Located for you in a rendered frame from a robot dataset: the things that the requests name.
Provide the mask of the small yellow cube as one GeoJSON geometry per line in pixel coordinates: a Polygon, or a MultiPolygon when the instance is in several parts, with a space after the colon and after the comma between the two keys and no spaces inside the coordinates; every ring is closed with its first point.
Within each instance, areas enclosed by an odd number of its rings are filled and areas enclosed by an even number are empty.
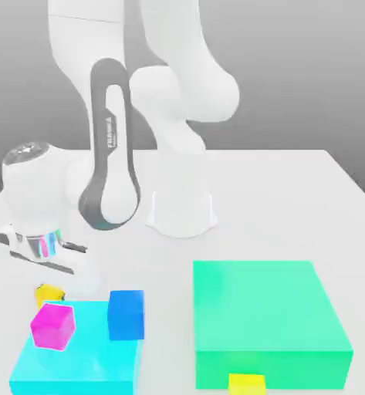
{"type": "Polygon", "coordinates": [[[35,290],[35,301],[38,309],[41,309],[44,302],[62,301],[65,298],[65,291],[54,285],[41,284],[35,290]]]}
{"type": "Polygon", "coordinates": [[[265,377],[258,374],[230,373],[228,395],[266,395],[265,377]]]}

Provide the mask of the large cyan box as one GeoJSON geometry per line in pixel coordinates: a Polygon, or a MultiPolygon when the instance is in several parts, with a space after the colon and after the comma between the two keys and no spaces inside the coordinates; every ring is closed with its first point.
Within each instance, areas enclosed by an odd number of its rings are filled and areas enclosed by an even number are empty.
{"type": "Polygon", "coordinates": [[[54,304],[73,307],[76,331],[63,351],[30,336],[9,378],[12,395],[137,395],[142,341],[109,339],[107,302],[54,304]]]}

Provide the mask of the large green box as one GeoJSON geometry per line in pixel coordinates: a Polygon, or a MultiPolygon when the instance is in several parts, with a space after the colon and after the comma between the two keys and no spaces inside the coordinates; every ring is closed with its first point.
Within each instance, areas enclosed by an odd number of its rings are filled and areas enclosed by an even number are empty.
{"type": "Polygon", "coordinates": [[[342,390],[353,347],[308,261],[193,263],[195,386],[230,374],[272,390],[342,390]]]}

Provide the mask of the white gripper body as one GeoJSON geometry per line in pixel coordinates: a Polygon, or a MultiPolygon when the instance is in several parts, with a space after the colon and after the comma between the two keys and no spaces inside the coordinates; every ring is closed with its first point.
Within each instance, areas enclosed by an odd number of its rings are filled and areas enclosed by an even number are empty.
{"type": "Polygon", "coordinates": [[[62,289],[70,298],[95,294],[101,286],[98,267],[87,253],[70,249],[57,255],[35,260],[18,252],[10,252],[8,268],[14,275],[35,287],[47,284],[62,289]]]}

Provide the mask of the small blue cube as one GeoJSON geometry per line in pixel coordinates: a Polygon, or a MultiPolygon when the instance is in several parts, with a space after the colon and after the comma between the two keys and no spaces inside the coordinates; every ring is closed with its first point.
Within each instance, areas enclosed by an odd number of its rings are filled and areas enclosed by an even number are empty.
{"type": "Polygon", "coordinates": [[[111,341],[144,339],[144,291],[111,291],[107,323],[111,341]]]}

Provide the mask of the small magenta cube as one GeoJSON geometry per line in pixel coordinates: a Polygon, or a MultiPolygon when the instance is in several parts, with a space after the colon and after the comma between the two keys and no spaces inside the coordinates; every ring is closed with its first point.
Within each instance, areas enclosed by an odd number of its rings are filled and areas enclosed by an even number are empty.
{"type": "Polygon", "coordinates": [[[72,306],[45,302],[30,323],[34,345],[64,351],[76,331],[72,306]]]}

